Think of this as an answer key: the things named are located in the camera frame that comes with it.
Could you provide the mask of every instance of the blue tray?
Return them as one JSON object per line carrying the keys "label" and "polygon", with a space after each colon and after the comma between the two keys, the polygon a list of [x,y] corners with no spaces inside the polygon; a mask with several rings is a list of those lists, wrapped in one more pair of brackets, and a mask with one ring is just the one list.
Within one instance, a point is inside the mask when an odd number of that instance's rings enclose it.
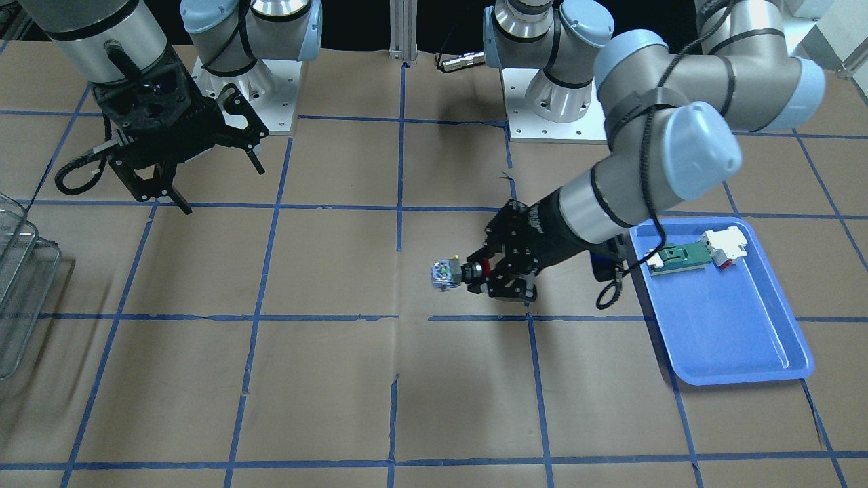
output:
{"label": "blue tray", "polygon": [[[806,378],[813,356],[753,229],[735,217],[663,220],[668,242],[696,242],[707,230],[738,227],[747,257],[720,271],[651,276],[641,266],[644,288],[675,373],[691,385],[722,385]],[[630,229],[631,247],[642,257],[660,242],[651,221]]]}

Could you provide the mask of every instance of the black cable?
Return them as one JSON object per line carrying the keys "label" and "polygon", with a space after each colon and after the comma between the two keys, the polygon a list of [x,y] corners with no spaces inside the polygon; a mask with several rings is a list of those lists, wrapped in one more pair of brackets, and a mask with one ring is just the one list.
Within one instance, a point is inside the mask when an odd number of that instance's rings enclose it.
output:
{"label": "black cable", "polygon": [[[732,13],[733,8],[735,7],[735,4],[737,3],[737,1],[738,0],[720,0],[717,3],[713,3],[714,6],[717,6],[717,5],[720,5],[722,2],[728,2],[727,9],[724,10],[723,15],[720,16],[720,19],[718,19],[717,23],[715,23],[714,26],[708,32],[706,32],[705,34],[700,36],[695,41],[692,41],[688,45],[684,46],[684,48],[682,48],[678,52],[678,54],[675,55],[675,57],[672,59],[672,62],[669,63],[669,65],[663,71],[663,75],[660,77],[660,81],[657,82],[657,88],[658,89],[663,88],[663,85],[666,84],[666,81],[669,79],[669,77],[672,75],[672,72],[675,70],[675,66],[677,66],[678,63],[680,63],[682,59],[684,59],[684,56],[686,56],[687,53],[691,49],[693,49],[697,45],[702,44],[705,41],[707,41],[708,38],[713,36],[714,33],[717,32],[721,26],[723,26],[723,23],[727,20],[727,18],[729,17],[729,14]],[[606,308],[613,306],[618,301],[618,299],[621,298],[621,290],[622,290],[621,278],[622,278],[622,276],[626,276],[626,275],[629,275],[630,273],[633,273],[633,271],[635,269],[637,269],[639,266],[641,266],[645,262],[648,262],[648,260],[651,259],[652,256],[654,256],[655,254],[658,254],[666,246],[666,240],[667,240],[666,229],[663,228],[663,224],[660,222],[660,218],[657,215],[657,209],[654,206],[654,200],[651,197],[650,181],[648,179],[648,172],[650,170],[649,159],[650,159],[650,153],[651,153],[651,148],[650,148],[651,132],[652,132],[652,128],[654,125],[654,114],[656,112],[657,112],[657,106],[652,105],[651,107],[648,108],[648,114],[645,117],[645,126],[644,126],[644,129],[642,130],[642,141],[641,141],[641,146],[640,146],[640,150],[639,150],[640,151],[639,152],[639,173],[640,173],[640,185],[641,185],[641,190],[642,190],[642,199],[645,202],[645,209],[648,212],[648,215],[651,216],[651,220],[654,222],[654,228],[657,230],[657,233],[660,235],[660,244],[658,244],[657,247],[654,248],[654,250],[649,251],[647,254],[645,254],[645,256],[642,257],[640,260],[638,260],[637,262],[630,265],[626,270],[624,270],[623,274],[620,273],[621,263],[615,263],[615,278],[612,281],[610,281],[602,289],[602,291],[600,291],[599,296],[597,296],[596,307],[600,310],[605,310]],[[615,289],[615,292],[613,293],[612,298],[609,299],[609,301],[607,301],[606,303],[602,303],[603,295],[606,294],[606,292],[608,292],[608,290],[611,288]]]}
{"label": "black cable", "polygon": [[244,22],[247,21],[247,12],[250,11],[250,7],[253,5],[253,0],[247,2],[246,0],[242,0],[238,5],[238,22],[235,24],[235,29],[232,30],[232,34],[229,35],[229,38],[220,46],[220,49],[217,51],[217,54],[214,55],[207,63],[202,63],[202,69],[208,69],[211,65],[217,61],[220,56],[223,56],[223,53],[226,52],[226,49],[229,49],[229,45],[232,44],[232,41],[235,40],[235,37],[238,36],[239,32],[241,32],[241,27],[244,25]]}
{"label": "black cable", "polygon": [[438,71],[446,73],[446,70],[443,67],[443,63],[441,63],[441,61],[443,60],[443,53],[444,51],[446,51],[446,45],[449,44],[449,40],[452,38],[452,34],[455,33],[455,29],[464,19],[464,14],[469,12],[470,9],[472,9],[473,7],[476,7],[479,1],[480,0],[473,0],[472,2],[470,2],[467,7],[464,8],[464,11],[459,14],[458,18],[455,19],[455,22],[452,23],[452,26],[449,27],[449,32],[446,33],[446,38],[443,40],[443,44],[440,46],[440,50],[437,52],[437,55],[434,57],[434,66],[437,68]]}
{"label": "black cable", "polygon": [[[105,140],[106,141],[111,140],[111,121],[105,115],[102,116],[102,125],[103,125],[103,129],[105,132]],[[67,175],[69,175],[70,173],[72,173],[73,171],[75,171],[79,168],[84,168],[85,166],[89,165],[91,162],[97,162],[97,161],[100,162],[100,166],[97,169],[97,171],[93,174],[93,176],[91,176],[90,180],[88,180],[86,183],[84,183],[80,187],[70,188],[70,187],[66,186],[66,183],[64,182],[64,180],[66,179]],[[94,154],[93,151],[88,151],[88,152],[84,153],[83,155],[76,157],[71,162],[67,163],[65,166],[63,166],[63,168],[60,168],[57,170],[57,174],[55,175],[55,186],[57,186],[57,189],[60,190],[60,192],[63,193],[64,195],[70,195],[70,196],[81,195],[82,193],[84,193],[84,192],[90,190],[91,188],[93,188],[94,186],[96,186],[96,183],[98,183],[100,181],[100,179],[102,178],[102,174],[105,173],[106,165],[108,163],[109,163],[109,159],[106,155],[104,155],[101,158],[100,156]],[[41,182],[39,184],[39,188],[43,185],[44,182],[45,182],[45,176],[43,176],[43,182]]]}

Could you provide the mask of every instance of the green circuit connector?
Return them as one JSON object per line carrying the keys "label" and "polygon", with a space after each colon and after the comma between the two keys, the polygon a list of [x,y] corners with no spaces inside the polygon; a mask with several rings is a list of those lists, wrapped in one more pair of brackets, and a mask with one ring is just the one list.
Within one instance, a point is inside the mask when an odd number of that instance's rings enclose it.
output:
{"label": "green circuit connector", "polygon": [[711,254],[705,244],[668,244],[648,260],[648,269],[656,276],[702,269],[711,262]]}

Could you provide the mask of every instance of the light blue joint cap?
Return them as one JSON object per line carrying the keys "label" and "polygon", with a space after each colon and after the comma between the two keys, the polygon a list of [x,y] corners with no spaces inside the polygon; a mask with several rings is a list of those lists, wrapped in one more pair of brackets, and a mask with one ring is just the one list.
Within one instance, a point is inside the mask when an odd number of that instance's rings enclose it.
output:
{"label": "light blue joint cap", "polygon": [[790,101],[763,130],[795,129],[810,119],[823,101],[825,75],[810,59],[796,57],[802,63],[802,74]]}
{"label": "light blue joint cap", "polygon": [[596,48],[605,46],[615,31],[612,14],[594,0],[564,0],[561,20],[567,29]]}
{"label": "light blue joint cap", "polygon": [[694,200],[735,175],[741,149],[723,115],[705,102],[679,107],[663,129],[663,170],[682,200]]}
{"label": "light blue joint cap", "polygon": [[307,16],[307,30],[301,41],[299,61],[313,61],[319,56],[319,46],[323,37],[323,6],[319,0],[312,0],[311,11]]}
{"label": "light blue joint cap", "polygon": [[238,0],[181,0],[181,18],[184,30],[199,34],[226,20]]}
{"label": "light blue joint cap", "polygon": [[491,19],[491,11],[494,7],[488,7],[483,12],[483,50],[485,51],[485,65],[491,68],[501,69],[500,56],[497,54],[497,38],[494,34],[494,23]]}
{"label": "light blue joint cap", "polygon": [[613,69],[621,62],[627,59],[628,56],[635,53],[639,49],[647,48],[648,46],[660,45],[666,49],[669,46],[663,42],[656,32],[645,29],[628,30],[618,36],[615,36],[606,44],[603,49],[597,54],[594,60],[594,83],[599,90],[602,83],[606,81],[606,77]]}

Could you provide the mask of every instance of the metal post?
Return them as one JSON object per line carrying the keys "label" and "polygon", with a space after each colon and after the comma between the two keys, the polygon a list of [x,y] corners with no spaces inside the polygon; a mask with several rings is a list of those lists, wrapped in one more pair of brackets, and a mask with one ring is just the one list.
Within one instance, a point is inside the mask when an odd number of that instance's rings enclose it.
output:
{"label": "metal post", "polygon": [[853,50],[853,52],[841,63],[841,69],[838,70],[838,78],[849,79],[856,73],[862,64],[868,60],[868,39]]}
{"label": "metal post", "polygon": [[417,0],[390,0],[391,44],[389,57],[416,62]]}

